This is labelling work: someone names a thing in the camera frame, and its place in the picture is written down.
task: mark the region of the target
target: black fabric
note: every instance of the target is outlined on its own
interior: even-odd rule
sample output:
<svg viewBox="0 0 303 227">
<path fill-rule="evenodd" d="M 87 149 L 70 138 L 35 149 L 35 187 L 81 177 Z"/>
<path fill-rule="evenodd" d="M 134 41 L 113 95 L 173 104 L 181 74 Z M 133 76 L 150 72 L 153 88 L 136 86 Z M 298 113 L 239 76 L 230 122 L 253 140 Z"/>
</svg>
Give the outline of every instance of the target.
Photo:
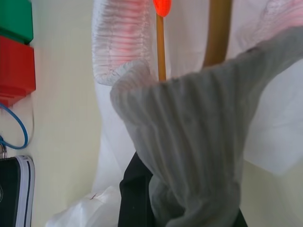
<svg viewBox="0 0 303 227">
<path fill-rule="evenodd" d="M 0 159 L 0 227 L 16 225 L 20 176 L 16 158 Z"/>
<path fill-rule="evenodd" d="M 135 153 L 120 183 L 121 207 L 118 227 L 155 227 L 149 198 L 152 173 Z M 233 227 L 248 227 L 239 210 Z"/>
</svg>

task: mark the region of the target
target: red block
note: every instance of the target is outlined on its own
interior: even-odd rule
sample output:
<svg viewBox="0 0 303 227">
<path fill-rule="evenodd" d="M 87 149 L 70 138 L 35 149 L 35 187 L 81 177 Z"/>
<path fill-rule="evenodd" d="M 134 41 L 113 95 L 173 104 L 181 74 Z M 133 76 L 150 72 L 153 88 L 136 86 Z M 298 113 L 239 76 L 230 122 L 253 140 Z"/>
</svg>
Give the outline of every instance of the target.
<svg viewBox="0 0 303 227">
<path fill-rule="evenodd" d="M 35 89 L 34 49 L 0 36 L 0 102 L 11 106 Z"/>
</svg>

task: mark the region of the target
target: white plastic bag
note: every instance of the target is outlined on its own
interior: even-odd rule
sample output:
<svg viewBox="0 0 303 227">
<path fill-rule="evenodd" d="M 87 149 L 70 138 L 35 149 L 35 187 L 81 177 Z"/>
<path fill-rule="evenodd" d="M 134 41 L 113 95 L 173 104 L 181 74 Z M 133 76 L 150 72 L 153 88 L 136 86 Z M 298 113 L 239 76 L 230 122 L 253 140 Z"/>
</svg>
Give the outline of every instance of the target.
<svg viewBox="0 0 303 227">
<path fill-rule="evenodd" d="M 117 227 L 121 195 L 118 188 L 85 196 L 67 210 L 56 214 L 46 227 Z"/>
</svg>

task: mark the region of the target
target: wooden stick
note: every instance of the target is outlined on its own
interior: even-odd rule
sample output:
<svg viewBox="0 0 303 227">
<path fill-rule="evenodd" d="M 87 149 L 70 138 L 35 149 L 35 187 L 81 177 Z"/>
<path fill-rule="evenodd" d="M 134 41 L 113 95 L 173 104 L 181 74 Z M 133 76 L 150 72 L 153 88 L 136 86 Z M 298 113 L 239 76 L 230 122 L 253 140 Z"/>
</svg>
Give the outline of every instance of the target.
<svg viewBox="0 0 303 227">
<path fill-rule="evenodd" d="M 166 80 L 165 45 L 164 45 L 164 21 L 157 14 L 157 50 L 158 50 L 158 73 L 159 81 Z"/>
<path fill-rule="evenodd" d="M 232 18 L 232 0 L 210 0 L 208 39 L 203 67 L 225 60 Z"/>
</svg>

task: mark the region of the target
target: orange ball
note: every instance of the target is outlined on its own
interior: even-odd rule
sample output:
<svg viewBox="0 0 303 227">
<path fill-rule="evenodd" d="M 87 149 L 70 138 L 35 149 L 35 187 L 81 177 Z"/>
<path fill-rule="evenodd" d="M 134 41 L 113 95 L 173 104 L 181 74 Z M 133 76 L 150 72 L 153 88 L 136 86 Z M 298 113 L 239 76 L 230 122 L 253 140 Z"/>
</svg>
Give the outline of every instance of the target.
<svg viewBox="0 0 303 227">
<path fill-rule="evenodd" d="M 156 12 L 161 17 L 166 17 L 171 8 L 171 0 L 153 0 Z"/>
</svg>

